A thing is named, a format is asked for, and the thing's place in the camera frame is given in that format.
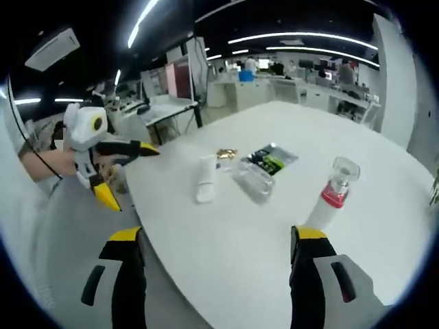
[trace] clear plastic container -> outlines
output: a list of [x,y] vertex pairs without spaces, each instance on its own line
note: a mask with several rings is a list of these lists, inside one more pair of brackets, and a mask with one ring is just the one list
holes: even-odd
[[233,179],[257,204],[263,204],[270,198],[275,182],[266,171],[248,161],[237,163]]
[[343,157],[336,158],[328,183],[304,226],[317,230],[326,228],[344,206],[351,183],[356,182],[359,175],[360,168],[353,161]]

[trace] air conditioner unit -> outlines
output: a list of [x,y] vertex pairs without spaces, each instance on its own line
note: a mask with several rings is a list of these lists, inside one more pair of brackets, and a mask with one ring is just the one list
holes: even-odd
[[80,47],[80,43],[71,28],[57,34],[47,41],[26,61],[25,66],[38,71],[46,71],[61,58]]
[[302,39],[281,40],[281,43],[287,46],[301,46],[304,44]]

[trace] gold wrapper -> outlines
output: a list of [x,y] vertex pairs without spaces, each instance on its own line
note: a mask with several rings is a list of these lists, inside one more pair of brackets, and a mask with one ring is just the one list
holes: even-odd
[[218,160],[229,159],[232,160],[238,154],[237,149],[219,149],[217,152]]

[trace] white pillar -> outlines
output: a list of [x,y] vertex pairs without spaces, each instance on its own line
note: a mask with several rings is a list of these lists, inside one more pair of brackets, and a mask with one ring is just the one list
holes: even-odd
[[204,45],[204,38],[195,37],[186,42],[187,53],[189,55],[189,63],[191,65],[191,73],[195,91],[201,95],[206,92],[207,81],[207,63],[206,63],[206,48]]
[[407,149],[416,116],[416,72],[413,53],[398,27],[374,15],[373,29],[380,63],[380,102],[377,131]]

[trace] ceiling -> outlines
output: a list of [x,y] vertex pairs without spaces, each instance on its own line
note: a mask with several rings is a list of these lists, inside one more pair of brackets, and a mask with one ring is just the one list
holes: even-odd
[[[325,32],[370,42],[372,16],[383,12],[362,0],[246,0],[195,20],[222,5],[225,0],[159,0],[139,25],[131,49],[127,41],[148,0],[76,0],[11,3],[16,19],[2,22],[5,45],[9,51],[0,65],[1,76],[11,75],[16,99],[40,97],[35,106],[21,106],[23,119],[39,119],[61,112],[64,104],[57,97],[83,98],[87,87],[114,79],[122,70],[121,81],[136,77],[139,71],[163,66],[165,52],[188,39],[190,32],[203,36],[209,55],[234,50],[263,51],[282,45],[277,38],[266,38],[228,45],[227,41],[272,32]],[[24,62],[36,46],[61,27],[71,27],[80,48],[55,63],[45,72],[25,67]],[[364,47],[327,38],[303,38],[308,47],[320,47],[362,55]]]
[[[385,15],[379,7],[362,0],[247,0],[200,21],[195,26],[195,34],[204,37],[206,47],[211,49],[210,56],[222,54],[223,57],[241,49],[261,52],[266,47],[285,46],[282,40],[298,38],[261,38],[228,44],[229,40],[276,32],[320,32],[373,43],[374,13]],[[300,39],[304,47],[329,49],[359,57],[364,57],[366,52],[364,46],[341,40]]]

